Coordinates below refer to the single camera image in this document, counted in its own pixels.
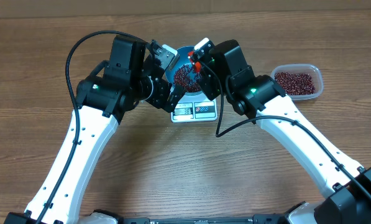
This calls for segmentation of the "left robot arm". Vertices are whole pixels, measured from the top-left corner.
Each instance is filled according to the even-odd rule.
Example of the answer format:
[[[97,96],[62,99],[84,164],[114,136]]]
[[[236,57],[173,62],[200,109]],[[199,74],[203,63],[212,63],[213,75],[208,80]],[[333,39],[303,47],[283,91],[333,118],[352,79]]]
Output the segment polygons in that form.
[[[183,96],[182,87],[162,78],[179,59],[175,49],[113,34],[109,60],[101,61],[76,89],[68,89],[71,122],[48,176],[25,211],[8,213],[5,223],[77,223],[94,168],[124,114],[140,101],[170,113]]]

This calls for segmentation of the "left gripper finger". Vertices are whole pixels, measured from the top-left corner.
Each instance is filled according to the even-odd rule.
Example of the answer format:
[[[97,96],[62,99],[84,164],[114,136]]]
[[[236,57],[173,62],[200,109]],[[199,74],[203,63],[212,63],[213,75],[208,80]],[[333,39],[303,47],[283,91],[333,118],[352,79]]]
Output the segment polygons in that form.
[[[186,91],[181,85],[174,84],[173,91],[169,94],[168,100],[163,109],[168,113],[174,112],[176,105],[182,99],[185,93]]]
[[[152,60],[162,60],[162,57],[164,56],[163,48],[156,40],[151,40],[149,51],[152,56]]]

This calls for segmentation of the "red scoop blue handle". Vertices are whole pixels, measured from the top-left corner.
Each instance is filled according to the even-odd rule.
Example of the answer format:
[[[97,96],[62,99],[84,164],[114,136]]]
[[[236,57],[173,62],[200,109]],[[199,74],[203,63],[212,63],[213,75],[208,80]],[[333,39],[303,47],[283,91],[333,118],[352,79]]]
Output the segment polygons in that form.
[[[199,73],[202,69],[202,65],[198,60],[198,56],[194,51],[188,52],[188,59],[191,63],[192,69],[194,73]]]

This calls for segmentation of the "red beans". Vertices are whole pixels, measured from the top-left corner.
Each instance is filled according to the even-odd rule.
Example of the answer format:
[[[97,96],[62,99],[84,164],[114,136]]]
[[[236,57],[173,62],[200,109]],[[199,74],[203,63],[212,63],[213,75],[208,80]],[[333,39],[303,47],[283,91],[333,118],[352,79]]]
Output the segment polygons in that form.
[[[281,69],[274,74],[274,80],[290,96],[313,95],[318,93],[316,86],[317,70],[312,66],[304,66],[301,70]],[[200,73],[195,73],[190,64],[182,65],[173,75],[173,84],[180,85],[188,93],[201,91],[198,80],[201,80]]]

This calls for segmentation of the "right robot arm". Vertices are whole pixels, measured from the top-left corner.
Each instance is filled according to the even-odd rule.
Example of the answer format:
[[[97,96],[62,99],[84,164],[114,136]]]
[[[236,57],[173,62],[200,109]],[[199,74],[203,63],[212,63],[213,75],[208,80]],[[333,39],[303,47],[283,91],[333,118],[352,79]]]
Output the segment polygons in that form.
[[[371,223],[371,167],[350,158],[319,132],[270,76],[256,76],[236,40],[197,43],[188,55],[200,87],[227,100],[248,123],[273,136],[302,166],[323,201],[300,203],[272,223]]]

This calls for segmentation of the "blue metal bowl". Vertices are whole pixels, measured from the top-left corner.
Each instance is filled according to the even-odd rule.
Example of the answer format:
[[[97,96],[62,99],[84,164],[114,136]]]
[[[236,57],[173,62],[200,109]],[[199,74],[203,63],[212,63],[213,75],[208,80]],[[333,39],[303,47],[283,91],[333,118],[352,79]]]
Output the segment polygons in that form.
[[[202,65],[189,57],[193,55],[193,46],[184,46],[177,49],[178,61],[171,69],[165,72],[165,78],[173,86],[180,85],[187,95],[202,93],[199,82],[202,80]]]

